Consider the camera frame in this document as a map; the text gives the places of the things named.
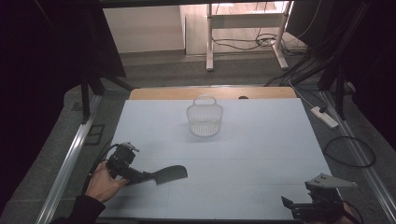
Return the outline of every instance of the metal frame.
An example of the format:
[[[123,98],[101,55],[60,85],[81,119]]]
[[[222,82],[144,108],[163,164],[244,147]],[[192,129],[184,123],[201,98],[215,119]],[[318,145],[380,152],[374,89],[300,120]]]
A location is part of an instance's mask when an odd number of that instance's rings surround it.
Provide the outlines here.
[[[347,122],[345,120],[342,120],[338,115],[337,111],[335,111],[335,109],[333,108],[334,101],[332,100],[331,94],[328,91],[321,91],[319,94],[328,105],[329,112],[340,124],[341,134],[354,137],[354,134],[349,128]],[[365,155],[363,149],[361,148],[361,144],[351,140],[346,140],[346,142],[349,146],[350,152],[352,153],[353,157],[359,165],[368,164],[370,162],[370,160]],[[371,189],[373,190],[373,193],[381,204],[390,223],[396,224],[396,202],[391,196],[387,186],[381,180],[374,167],[368,167],[362,169],[361,171],[366,177],[367,182],[369,183]]]
[[[69,151],[64,159],[64,163],[56,176],[55,181],[53,182],[52,188],[49,191],[49,195],[44,202],[43,207],[39,213],[39,216],[35,222],[35,224],[47,224],[53,218],[55,214],[56,208],[58,207],[59,201],[61,200],[62,194],[64,193],[64,189],[66,188],[66,184],[69,180],[69,177],[73,171],[73,168],[78,159],[79,152],[84,144],[85,138],[92,126],[93,119],[96,114],[97,106],[99,105],[102,96],[95,95],[91,101],[91,114],[85,124],[81,124],[78,128],[77,134],[73,140]]]
[[[285,31],[286,22],[289,18],[291,1],[288,1],[283,13],[268,14],[242,14],[242,15],[212,15],[212,4],[207,5],[207,50],[206,50],[206,71],[213,71],[213,36],[214,29],[230,28],[258,28],[258,27],[279,27],[276,40],[271,41],[277,61],[282,70],[288,70],[285,57],[280,46],[282,36]]]

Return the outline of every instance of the metal rail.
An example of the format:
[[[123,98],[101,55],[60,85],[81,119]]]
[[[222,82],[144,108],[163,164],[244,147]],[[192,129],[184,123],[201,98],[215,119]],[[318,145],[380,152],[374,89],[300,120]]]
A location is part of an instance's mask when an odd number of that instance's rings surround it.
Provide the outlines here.
[[[353,132],[349,128],[347,122],[345,120],[341,120],[341,118],[338,116],[338,113],[335,111],[333,107],[334,101],[330,93],[328,91],[321,91],[319,94],[323,97],[323,99],[329,106],[328,109],[329,112],[332,114],[332,117],[336,119],[336,121],[340,124],[341,134],[354,137]],[[360,165],[364,165],[370,162],[369,158],[367,158],[366,154],[361,148],[361,144],[351,140],[347,140],[346,142],[349,146],[350,152],[352,153],[357,163],[359,163]],[[396,224],[396,203],[391,194],[389,193],[387,186],[385,186],[384,182],[381,180],[374,167],[362,169],[362,172],[366,177],[370,187],[372,188],[375,197],[381,204],[390,223]]]
[[[73,143],[69,148],[66,157],[64,158],[64,163],[62,164],[62,167],[59,170],[55,181],[53,182],[52,188],[49,191],[49,195],[44,202],[43,207],[41,208],[41,212],[35,224],[47,224],[51,222],[53,215],[55,214],[56,208],[58,207],[59,201],[61,200],[61,197],[64,193],[66,184],[76,164],[79,152],[81,151],[85,138],[88,135],[88,131],[92,126],[92,122],[96,113],[96,108],[99,105],[101,99],[102,96],[93,96],[90,105],[90,117],[87,123],[81,124],[79,126]]]

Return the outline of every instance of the person's arm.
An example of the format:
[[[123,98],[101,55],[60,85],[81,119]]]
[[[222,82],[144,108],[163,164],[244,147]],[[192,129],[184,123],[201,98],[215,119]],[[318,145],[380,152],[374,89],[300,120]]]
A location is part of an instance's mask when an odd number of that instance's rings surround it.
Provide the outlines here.
[[[87,187],[85,195],[77,196],[73,210],[68,218],[58,218],[51,224],[91,224],[99,217],[105,205],[129,180],[115,180],[106,168],[106,163],[101,162]]]
[[[353,214],[352,211],[350,210],[349,206],[346,203],[344,203],[344,209],[350,215]],[[324,222],[310,222],[309,224],[326,224],[326,223],[324,223]],[[349,220],[349,218],[347,218],[347,217],[341,217],[338,221],[336,221],[333,224],[353,224],[353,222],[351,220]]]

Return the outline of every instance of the wooden board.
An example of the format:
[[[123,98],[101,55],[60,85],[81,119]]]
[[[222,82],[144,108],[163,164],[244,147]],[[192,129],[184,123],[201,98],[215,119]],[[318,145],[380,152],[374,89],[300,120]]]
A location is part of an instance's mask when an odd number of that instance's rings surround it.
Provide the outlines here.
[[[216,99],[282,99],[296,98],[290,87],[186,87],[186,88],[146,88],[131,92],[130,100],[192,100],[198,95],[209,94]]]

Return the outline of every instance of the human hand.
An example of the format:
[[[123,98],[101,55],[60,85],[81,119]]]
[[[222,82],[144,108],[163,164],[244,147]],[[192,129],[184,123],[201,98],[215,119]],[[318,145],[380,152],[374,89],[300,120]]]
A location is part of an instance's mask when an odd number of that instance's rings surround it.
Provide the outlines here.
[[[103,161],[96,167],[85,195],[105,203],[128,182],[129,180],[124,178],[120,180],[113,179],[107,170],[106,162]]]

